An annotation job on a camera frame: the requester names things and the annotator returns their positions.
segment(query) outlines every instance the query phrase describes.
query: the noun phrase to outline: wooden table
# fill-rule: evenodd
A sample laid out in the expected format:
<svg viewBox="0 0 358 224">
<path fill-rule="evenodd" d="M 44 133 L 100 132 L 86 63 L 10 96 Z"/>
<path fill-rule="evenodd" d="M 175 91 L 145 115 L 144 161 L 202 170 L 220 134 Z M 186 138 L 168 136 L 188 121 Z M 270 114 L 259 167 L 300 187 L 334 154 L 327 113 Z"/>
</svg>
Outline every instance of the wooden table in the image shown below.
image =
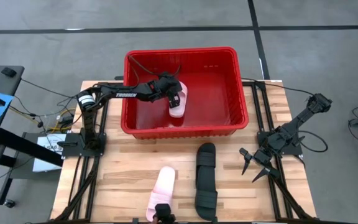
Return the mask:
<svg viewBox="0 0 358 224">
<path fill-rule="evenodd" d="M 91 87 L 97 81 L 84 81 L 81 89 Z M 163 166 L 171 166 L 177 177 L 173 193 L 172 212 L 177 221 L 204 221 L 196 213 L 195 167 L 196 151 L 204 142 L 216 145 L 216 188 L 218 191 L 217 217 L 220 222 L 273 221 L 274 214 L 270 198 L 267 177 L 251 183 L 260 171 L 260 167 L 251 163 L 247 172 L 241 175 L 244 165 L 239 154 L 241 147 L 254 153 L 258 149 L 256 133 L 259 130 L 255 106 L 250 87 L 244 87 L 249 124 L 245 129 L 237 130 L 232 136 L 191 139 L 136 140 L 121 129 L 121 99 L 110 101 L 106 123 L 108 143 L 104 156 L 100 160 L 98 179 L 91 216 L 92 222 L 131 222 L 132 218 L 146 222 L 145 211 L 150 192 Z M 267 94 L 272 111 L 274 125 L 277 127 L 291 120 L 290 109 L 283 88 L 267 86 Z M 264 126 L 268 127 L 262 95 L 259 102 L 264 117 Z M 80 115 L 77 108 L 76 117 Z M 81 121 L 73 131 L 78 132 Z M 77 158 L 66 159 L 60 177 L 51 218 L 58 216 L 68 203 L 71 182 Z M 289 191 L 307 213 L 315 216 L 308 180 L 303 164 L 293 156 L 282 159 Z M 81 165 L 78 170 L 78 186 Z M 285 217 L 282 195 L 277 189 L 280 210 Z M 88 193 L 81 204 L 80 218 L 85 216 Z"/>
</svg>

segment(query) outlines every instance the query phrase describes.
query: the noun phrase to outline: gray floor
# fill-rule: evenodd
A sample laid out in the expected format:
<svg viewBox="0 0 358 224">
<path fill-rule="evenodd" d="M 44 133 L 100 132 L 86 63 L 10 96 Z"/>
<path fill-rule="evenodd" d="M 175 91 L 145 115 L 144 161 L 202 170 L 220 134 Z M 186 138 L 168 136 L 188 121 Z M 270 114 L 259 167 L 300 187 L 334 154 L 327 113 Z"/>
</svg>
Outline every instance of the gray floor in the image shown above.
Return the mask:
<svg viewBox="0 0 358 224">
<path fill-rule="evenodd" d="M 260 26 L 358 25 L 358 1 L 255 0 L 255 8 Z M 247 1 L 0 0 L 0 29 L 197 25 L 249 26 Z M 350 110 L 358 106 L 358 30 L 263 31 L 261 36 L 271 79 L 321 92 L 334 101 L 330 112 L 303 127 L 329 144 L 324 154 L 304 151 L 306 171 L 318 216 L 358 223 L 358 141 L 347 130 Z M 0 34 L 0 65 L 23 65 L 23 78 L 74 95 L 83 80 L 122 75 L 124 55 L 130 50 L 222 45 L 237 50 L 243 77 L 262 78 L 252 31 Z M 59 110 L 55 104 L 62 100 L 26 83 L 20 84 L 16 95 L 40 114 Z M 287 91 L 287 97 L 296 115 L 308 96 Z M 2 126 L 16 134 L 40 131 L 13 113 Z M 307 144 L 320 146 L 313 137 L 306 138 Z M 0 167 L 0 175 L 5 171 Z M 17 207 L 0 207 L 0 223 L 45 221 L 57 183 L 57 175 L 55 181 L 15 180 L 8 197 L 18 202 Z"/>
</svg>

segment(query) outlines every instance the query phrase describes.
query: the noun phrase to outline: black table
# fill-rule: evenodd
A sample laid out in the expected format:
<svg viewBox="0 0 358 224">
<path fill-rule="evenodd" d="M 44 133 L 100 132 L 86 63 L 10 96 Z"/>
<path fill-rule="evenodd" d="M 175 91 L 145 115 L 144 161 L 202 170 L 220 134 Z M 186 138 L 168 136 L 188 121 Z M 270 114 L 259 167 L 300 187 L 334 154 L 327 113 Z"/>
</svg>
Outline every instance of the black table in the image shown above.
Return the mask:
<svg viewBox="0 0 358 224">
<path fill-rule="evenodd" d="M 2 74 L 1 71 L 5 67 L 9 67 L 15 70 L 17 72 L 16 76 L 11 78 Z M 13 96 L 17 90 L 17 87 L 19 86 L 23 71 L 24 67 L 21 66 L 0 66 L 0 93 Z M 0 125 L 4 119 L 5 113 L 0 117 Z M 29 136 L 27 133 L 24 133 L 22 136 L 23 138 L 21 138 L 11 133 L 10 131 L 0 128 L 0 165 L 10 167 L 9 173 L 6 176 L 5 182 L 1 189 L 0 205 L 4 204 L 7 192 L 14 178 L 11 177 L 12 170 L 17 166 L 20 166 L 22 164 L 22 160 L 26 157 L 38 158 L 57 166 L 62 166 L 63 164 L 61 155 L 35 144 L 34 139 L 36 141 L 36 136 L 30 135 L 31 139 L 27 140 L 28 138 L 26 135 Z M 3 154 L 6 146 L 17 151 L 14 157 L 6 156 Z"/>
</svg>

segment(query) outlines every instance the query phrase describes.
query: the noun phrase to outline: wooden plank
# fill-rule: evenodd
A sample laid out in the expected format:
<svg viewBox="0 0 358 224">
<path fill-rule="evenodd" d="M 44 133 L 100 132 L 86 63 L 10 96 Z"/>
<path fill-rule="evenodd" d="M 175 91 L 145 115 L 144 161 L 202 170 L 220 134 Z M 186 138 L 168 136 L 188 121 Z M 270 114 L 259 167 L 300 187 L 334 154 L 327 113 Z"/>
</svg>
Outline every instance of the wooden plank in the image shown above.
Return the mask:
<svg viewBox="0 0 358 224">
<path fill-rule="evenodd" d="M 84 81 L 81 89 L 88 88 L 96 82 Z M 252 163 L 249 170 L 241 176 L 244 160 L 238 153 L 239 148 L 244 147 L 250 152 L 255 152 L 258 149 L 256 132 L 259 130 L 250 87 L 244 87 L 244 94 L 249 113 L 249 124 L 245 129 L 238 130 L 227 137 L 191 139 L 136 140 L 121 129 L 122 100 L 111 100 L 106 123 L 108 143 L 106 152 L 100 160 L 91 221 L 131 222 L 132 218 L 139 217 L 140 221 L 146 222 L 145 211 L 150 191 L 157 179 L 158 171 L 163 166 L 171 166 L 177 173 L 172 205 L 172 212 L 177 220 L 203 221 L 194 209 L 194 197 L 196 151 L 204 142 L 213 142 L 217 149 L 215 171 L 219 221 L 273 221 L 274 214 L 267 178 L 263 177 L 251 183 L 260 168 Z M 290 121 L 291 114 L 284 89 L 267 86 L 267 94 L 274 125 L 278 126 Z M 261 93 L 259 93 L 259 101 L 264 125 L 267 128 Z M 76 118 L 79 115 L 80 111 L 77 109 Z M 74 124 L 73 131 L 78 132 L 81 125 L 81 121 L 78 121 Z M 76 160 L 77 158 L 69 158 L 63 164 L 51 218 L 61 214 L 68 203 Z M 289 191 L 307 213 L 315 216 L 302 163 L 293 156 L 284 156 L 283 167 Z M 74 192 L 80 172 L 79 169 Z M 278 189 L 277 192 L 284 217 L 282 196 Z M 83 200 L 82 217 L 85 208 L 86 200 Z"/>
</svg>

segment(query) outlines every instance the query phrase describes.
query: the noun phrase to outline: white paper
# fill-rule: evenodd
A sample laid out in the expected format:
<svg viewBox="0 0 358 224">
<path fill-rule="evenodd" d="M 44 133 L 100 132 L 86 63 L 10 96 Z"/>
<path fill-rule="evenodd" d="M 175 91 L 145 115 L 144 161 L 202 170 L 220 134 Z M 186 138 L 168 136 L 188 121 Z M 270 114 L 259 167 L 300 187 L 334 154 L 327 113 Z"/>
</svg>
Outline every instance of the white paper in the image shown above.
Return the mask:
<svg viewBox="0 0 358 224">
<path fill-rule="evenodd" d="M 37 144 L 51 151 L 55 151 L 56 153 L 59 153 L 61 155 L 63 148 L 58 146 L 57 142 L 64 141 L 65 139 L 66 139 L 66 134 L 48 134 L 48 138 L 46 136 L 38 137 Z M 57 169 L 61 169 L 61 167 L 51 164 L 49 162 L 42 161 L 40 159 L 34 159 L 34 166 L 32 167 L 33 172 L 43 172 L 43 171 L 46 172 L 46 171 L 57 170 Z"/>
</svg>

